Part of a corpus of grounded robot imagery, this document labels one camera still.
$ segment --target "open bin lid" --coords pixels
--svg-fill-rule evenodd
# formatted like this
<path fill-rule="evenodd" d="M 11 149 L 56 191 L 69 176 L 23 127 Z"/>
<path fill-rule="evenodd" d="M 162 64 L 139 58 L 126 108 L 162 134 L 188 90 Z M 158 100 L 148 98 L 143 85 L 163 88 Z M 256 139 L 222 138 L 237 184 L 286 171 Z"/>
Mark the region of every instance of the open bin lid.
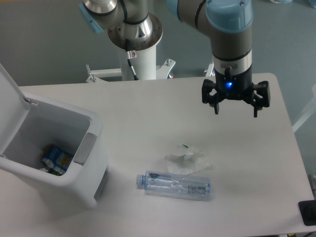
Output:
<path fill-rule="evenodd" d="M 30 107 L 28 99 L 0 64 L 0 155 L 20 128 Z"/>

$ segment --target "bolt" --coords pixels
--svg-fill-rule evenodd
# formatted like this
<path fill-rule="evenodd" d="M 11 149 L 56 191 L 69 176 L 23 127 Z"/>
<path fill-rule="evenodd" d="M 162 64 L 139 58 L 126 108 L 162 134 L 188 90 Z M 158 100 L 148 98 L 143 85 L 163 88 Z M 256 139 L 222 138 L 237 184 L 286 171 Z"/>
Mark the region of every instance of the bolt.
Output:
<path fill-rule="evenodd" d="M 90 75 L 91 71 L 90 71 L 90 67 L 88 64 L 85 65 L 85 67 L 87 68 L 87 72 L 88 72 L 88 75 Z"/>

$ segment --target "plastic bottle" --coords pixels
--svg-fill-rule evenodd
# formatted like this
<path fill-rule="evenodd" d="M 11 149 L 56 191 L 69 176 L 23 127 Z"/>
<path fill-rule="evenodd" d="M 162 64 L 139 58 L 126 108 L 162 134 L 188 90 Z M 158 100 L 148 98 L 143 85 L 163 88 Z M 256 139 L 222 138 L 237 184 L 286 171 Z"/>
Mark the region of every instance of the plastic bottle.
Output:
<path fill-rule="evenodd" d="M 210 195 L 208 177 L 146 171 L 137 175 L 136 184 L 156 196 L 206 200 Z"/>

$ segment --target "gray floor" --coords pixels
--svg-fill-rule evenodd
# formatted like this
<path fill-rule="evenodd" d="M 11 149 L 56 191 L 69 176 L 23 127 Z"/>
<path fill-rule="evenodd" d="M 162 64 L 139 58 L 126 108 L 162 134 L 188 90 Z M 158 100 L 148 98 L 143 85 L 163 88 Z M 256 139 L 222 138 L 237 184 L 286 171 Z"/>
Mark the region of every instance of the gray floor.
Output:
<path fill-rule="evenodd" d="M 82 0 L 0 2 L 0 63 L 19 86 L 82 83 L 91 69 L 118 68 L 107 34 L 95 35 L 83 21 Z M 165 0 L 150 0 L 163 25 L 157 63 L 177 61 L 174 76 L 203 76 L 211 59 L 209 40 L 179 22 Z M 274 4 L 253 0 L 253 72 L 277 76 L 294 121 L 316 84 L 316 9 L 307 0 Z M 308 174 L 316 171 L 316 115 L 296 133 Z"/>

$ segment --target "bottle cap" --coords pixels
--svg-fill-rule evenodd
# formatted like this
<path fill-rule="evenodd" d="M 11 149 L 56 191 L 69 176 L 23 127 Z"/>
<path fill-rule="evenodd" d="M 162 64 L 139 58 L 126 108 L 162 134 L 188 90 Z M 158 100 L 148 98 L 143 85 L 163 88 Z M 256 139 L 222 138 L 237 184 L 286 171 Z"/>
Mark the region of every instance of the bottle cap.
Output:
<path fill-rule="evenodd" d="M 142 179 L 143 179 L 143 175 L 142 174 L 138 174 L 136 177 L 136 184 L 139 186 L 142 186 Z"/>

